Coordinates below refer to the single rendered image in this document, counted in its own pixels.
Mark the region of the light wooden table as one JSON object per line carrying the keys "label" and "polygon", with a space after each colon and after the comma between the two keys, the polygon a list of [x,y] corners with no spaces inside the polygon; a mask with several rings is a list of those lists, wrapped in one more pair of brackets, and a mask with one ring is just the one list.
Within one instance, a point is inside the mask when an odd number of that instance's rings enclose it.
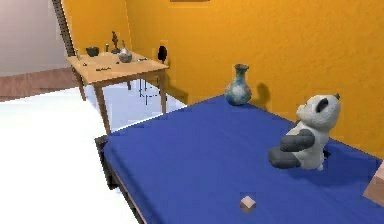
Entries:
{"label": "light wooden table", "polygon": [[[107,134],[111,133],[111,127],[103,92],[103,88],[106,86],[130,82],[137,79],[158,77],[161,113],[166,113],[165,72],[169,66],[150,58],[146,58],[135,52],[132,53],[132,56],[133,60],[130,63],[122,63],[117,54],[112,54],[110,52],[100,53],[95,57],[80,55],[80,61],[76,56],[67,57],[67,61],[71,65],[73,74],[77,79],[82,99],[85,99],[84,87],[86,85],[91,85],[94,88],[103,125]],[[96,68],[106,67],[112,69],[107,71],[95,71]]]}

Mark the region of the blue ceramic vase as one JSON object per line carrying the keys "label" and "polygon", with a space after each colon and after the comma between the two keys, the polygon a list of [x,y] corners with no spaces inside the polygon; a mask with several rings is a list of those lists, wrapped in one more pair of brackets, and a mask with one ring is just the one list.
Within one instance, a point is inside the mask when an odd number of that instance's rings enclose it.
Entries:
{"label": "blue ceramic vase", "polygon": [[236,64],[235,77],[226,87],[224,96],[227,102],[233,106],[246,104],[252,96],[252,92],[245,80],[245,73],[249,69],[248,65]]}

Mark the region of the grey round vase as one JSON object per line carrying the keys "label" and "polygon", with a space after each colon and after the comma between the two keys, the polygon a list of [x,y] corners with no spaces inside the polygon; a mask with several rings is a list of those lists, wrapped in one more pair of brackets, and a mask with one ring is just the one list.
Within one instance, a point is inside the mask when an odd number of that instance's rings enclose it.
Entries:
{"label": "grey round vase", "polygon": [[118,57],[122,63],[130,63],[132,61],[132,53],[126,48],[125,41],[122,41],[122,48]]}

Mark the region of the panda plush toy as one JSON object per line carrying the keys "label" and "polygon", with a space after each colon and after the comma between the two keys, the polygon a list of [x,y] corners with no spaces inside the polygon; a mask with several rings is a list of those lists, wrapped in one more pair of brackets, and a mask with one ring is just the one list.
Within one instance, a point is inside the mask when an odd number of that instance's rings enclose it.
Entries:
{"label": "panda plush toy", "polygon": [[335,127],[341,110],[340,95],[315,95],[297,108],[298,120],[281,138],[280,145],[268,151],[274,168],[323,170],[330,153],[324,150],[329,133]]}

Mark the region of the small tan cube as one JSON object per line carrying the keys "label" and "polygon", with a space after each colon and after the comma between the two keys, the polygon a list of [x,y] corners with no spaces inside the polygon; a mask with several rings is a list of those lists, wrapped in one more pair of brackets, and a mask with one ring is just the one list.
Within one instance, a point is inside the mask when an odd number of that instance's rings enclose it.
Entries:
{"label": "small tan cube", "polygon": [[252,212],[255,207],[256,202],[250,196],[245,196],[240,200],[240,209],[245,213]]}

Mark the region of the tan pillow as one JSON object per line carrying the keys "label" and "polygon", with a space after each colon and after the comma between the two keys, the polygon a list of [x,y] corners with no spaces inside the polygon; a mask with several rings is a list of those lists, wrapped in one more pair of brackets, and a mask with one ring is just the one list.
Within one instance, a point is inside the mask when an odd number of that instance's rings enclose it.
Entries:
{"label": "tan pillow", "polygon": [[384,162],[377,168],[363,196],[384,208]]}

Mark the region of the blue bed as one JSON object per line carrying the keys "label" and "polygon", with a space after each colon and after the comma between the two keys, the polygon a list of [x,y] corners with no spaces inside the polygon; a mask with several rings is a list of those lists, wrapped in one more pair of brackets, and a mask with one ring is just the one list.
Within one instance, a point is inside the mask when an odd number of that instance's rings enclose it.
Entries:
{"label": "blue bed", "polygon": [[[322,171],[270,165],[291,126],[217,96],[95,143],[109,188],[139,224],[384,224],[384,208],[363,196],[379,159],[332,140]],[[245,196],[256,202],[250,213]]]}

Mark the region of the dark figurine statue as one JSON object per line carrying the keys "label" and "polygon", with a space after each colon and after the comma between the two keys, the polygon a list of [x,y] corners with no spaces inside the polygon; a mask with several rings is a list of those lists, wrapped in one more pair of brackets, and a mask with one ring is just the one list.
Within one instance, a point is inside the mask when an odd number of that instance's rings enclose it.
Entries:
{"label": "dark figurine statue", "polygon": [[118,48],[118,37],[115,31],[112,31],[112,42],[114,45],[114,49],[111,51],[111,53],[119,54],[121,50]]}

